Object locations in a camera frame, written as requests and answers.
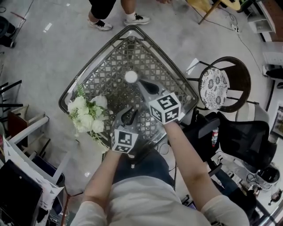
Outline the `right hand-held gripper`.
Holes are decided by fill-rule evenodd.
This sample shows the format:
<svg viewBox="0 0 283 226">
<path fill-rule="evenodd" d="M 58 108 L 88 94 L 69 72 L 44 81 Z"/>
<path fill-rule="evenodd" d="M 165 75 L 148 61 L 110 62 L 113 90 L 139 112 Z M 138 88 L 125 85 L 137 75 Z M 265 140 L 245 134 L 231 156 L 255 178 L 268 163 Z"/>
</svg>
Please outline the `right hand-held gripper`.
<svg viewBox="0 0 283 226">
<path fill-rule="evenodd" d="M 164 125 L 183 119 L 185 113 L 182 112 L 181 103 L 174 92 L 163 92 L 165 88 L 161 83 L 149 79 L 141 79 L 137 85 L 149 108 L 150 115 L 157 121 Z"/>
</svg>

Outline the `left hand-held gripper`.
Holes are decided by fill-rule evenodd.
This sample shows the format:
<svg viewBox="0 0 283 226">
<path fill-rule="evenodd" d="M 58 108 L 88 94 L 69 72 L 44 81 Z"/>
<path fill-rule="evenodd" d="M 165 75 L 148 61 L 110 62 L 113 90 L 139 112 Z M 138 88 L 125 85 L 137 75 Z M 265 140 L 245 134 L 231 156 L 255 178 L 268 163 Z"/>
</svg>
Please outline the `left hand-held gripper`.
<svg viewBox="0 0 283 226">
<path fill-rule="evenodd" d="M 138 110 L 134 110 L 127 122 L 122 117 L 132 110 L 132 106 L 126 107 L 116 114 L 111 128 L 111 150 L 128 154 L 138 139 Z"/>
</svg>

